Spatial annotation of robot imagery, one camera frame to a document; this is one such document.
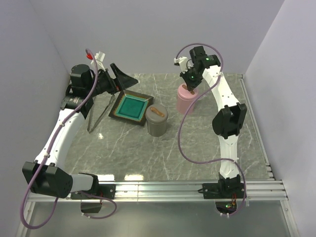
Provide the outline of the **grey round lid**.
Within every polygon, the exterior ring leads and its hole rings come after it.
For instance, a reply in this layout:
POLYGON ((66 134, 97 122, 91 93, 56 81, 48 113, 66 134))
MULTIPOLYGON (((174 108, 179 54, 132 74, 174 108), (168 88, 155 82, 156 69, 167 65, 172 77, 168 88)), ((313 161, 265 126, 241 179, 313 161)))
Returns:
POLYGON ((146 110, 146 119, 149 123, 160 124, 168 119, 168 111, 161 104, 152 104, 146 110))

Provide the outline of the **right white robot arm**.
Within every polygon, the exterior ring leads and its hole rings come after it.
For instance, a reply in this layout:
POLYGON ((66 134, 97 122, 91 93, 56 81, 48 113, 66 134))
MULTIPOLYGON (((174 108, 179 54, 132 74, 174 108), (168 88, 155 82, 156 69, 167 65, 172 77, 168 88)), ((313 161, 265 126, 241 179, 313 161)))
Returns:
POLYGON ((227 198, 234 192, 245 191, 246 181, 238 165, 237 141, 247 113, 247 106, 240 103, 231 91, 223 74, 224 60, 220 52, 207 55, 205 43, 192 43, 190 59, 176 56, 174 63, 181 68, 180 76, 190 93, 204 80, 209 85, 216 104, 217 115, 212 128, 220 143, 221 163, 218 192, 227 198))

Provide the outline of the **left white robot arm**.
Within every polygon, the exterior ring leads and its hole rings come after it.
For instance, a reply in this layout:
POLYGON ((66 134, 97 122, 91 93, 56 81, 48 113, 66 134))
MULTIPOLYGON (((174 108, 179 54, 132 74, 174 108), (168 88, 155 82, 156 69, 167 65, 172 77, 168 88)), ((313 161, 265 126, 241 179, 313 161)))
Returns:
POLYGON ((99 195, 97 175, 70 175, 64 171, 64 164, 71 143, 93 106, 93 98, 104 92, 114 95, 138 83, 137 79, 123 73, 114 63, 110 67, 115 78, 111 78, 107 69, 94 72, 85 64, 72 67, 71 83, 62 101, 55 128, 40 154, 22 168, 32 193, 56 198, 66 198, 68 194, 80 191, 88 198, 99 195))

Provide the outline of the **grey cylindrical container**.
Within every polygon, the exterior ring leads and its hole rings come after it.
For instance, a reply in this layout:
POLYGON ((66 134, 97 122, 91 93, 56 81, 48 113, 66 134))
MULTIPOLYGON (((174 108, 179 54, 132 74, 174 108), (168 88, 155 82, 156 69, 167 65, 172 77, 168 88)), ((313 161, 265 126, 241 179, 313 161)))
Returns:
POLYGON ((153 120, 147 120, 148 133, 153 137, 161 137, 166 133, 167 120, 154 122, 153 120))

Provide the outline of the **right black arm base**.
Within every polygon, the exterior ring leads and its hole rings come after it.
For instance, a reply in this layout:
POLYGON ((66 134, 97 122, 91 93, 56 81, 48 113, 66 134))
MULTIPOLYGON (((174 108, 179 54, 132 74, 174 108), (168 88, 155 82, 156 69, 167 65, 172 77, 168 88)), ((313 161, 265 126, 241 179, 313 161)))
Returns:
POLYGON ((246 192, 244 183, 225 184, 222 181, 218 183, 203 183, 202 188, 197 191, 203 195, 204 199, 214 199, 217 211, 221 215, 231 215, 238 209, 237 199, 245 202, 246 192))

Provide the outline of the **pink cylindrical container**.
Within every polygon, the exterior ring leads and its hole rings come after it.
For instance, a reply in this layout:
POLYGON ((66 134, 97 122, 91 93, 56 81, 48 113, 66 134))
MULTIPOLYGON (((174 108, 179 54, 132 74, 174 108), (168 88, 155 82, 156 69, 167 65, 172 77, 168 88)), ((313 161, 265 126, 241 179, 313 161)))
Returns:
POLYGON ((187 111, 188 107, 192 104, 192 102, 195 99, 193 98, 192 100, 185 100, 183 98, 177 97, 177 103, 176 103, 176 109, 180 114, 185 114, 187 111))

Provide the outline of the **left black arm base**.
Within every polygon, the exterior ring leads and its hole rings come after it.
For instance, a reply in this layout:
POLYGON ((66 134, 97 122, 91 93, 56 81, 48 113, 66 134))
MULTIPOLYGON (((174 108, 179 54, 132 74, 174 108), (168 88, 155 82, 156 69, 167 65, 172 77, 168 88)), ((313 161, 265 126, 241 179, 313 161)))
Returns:
POLYGON ((99 184, 97 188, 89 191, 76 191, 71 193, 71 200, 80 201, 80 210, 83 214, 93 215, 105 211, 108 204, 114 203, 116 194, 115 184, 99 184))

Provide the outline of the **pink round lid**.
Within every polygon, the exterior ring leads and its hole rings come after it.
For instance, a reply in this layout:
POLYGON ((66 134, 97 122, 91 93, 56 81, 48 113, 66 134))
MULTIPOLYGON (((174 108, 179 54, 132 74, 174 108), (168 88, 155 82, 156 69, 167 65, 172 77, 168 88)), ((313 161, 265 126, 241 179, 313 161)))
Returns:
POLYGON ((198 89, 195 88, 193 91, 187 89, 185 83, 181 84, 177 90, 177 98, 186 102, 192 102, 198 97, 198 89))

